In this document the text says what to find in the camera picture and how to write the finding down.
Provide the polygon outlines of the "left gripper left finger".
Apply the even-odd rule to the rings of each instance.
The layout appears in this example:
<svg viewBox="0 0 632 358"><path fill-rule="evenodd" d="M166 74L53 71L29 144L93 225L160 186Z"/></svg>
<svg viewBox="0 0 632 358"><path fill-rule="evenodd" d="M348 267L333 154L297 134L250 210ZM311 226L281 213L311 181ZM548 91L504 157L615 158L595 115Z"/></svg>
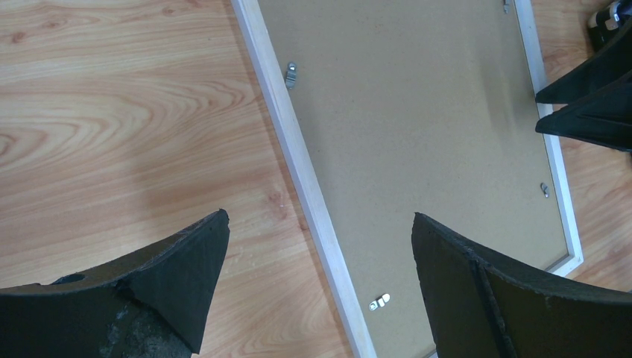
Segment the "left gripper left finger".
<svg viewBox="0 0 632 358"><path fill-rule="evenodd" d="M3 357L190 357L227 253L225 210L107 263L1 291Z"/></svg>

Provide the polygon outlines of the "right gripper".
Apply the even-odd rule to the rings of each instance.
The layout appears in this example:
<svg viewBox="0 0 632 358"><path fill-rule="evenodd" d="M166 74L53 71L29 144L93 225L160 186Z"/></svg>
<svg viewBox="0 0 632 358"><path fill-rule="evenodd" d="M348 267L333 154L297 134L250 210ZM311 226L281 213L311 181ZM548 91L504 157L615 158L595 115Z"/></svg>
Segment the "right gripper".
<svg viewBox="0 0 632 358"><path fill-rule="evenodd" d="M536 132L631 151L630 89L577 101L631 70L630 18L631 0L624 0L612 1L588 19L587 33L596 53L536 94L541 104L569 104L540 119Z"/></svg>

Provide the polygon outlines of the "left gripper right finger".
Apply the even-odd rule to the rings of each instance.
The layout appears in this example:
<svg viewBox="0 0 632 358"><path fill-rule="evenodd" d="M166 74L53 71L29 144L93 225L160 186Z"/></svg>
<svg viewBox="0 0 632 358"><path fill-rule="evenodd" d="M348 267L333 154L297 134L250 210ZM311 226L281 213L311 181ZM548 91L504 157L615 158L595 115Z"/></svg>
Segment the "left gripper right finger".
<svg viewBox="0 0 632 358"><path fill-rule="evenodd" d="M529 266L417 213L411 244L439 357L629 357L631 294Z"/></svg>

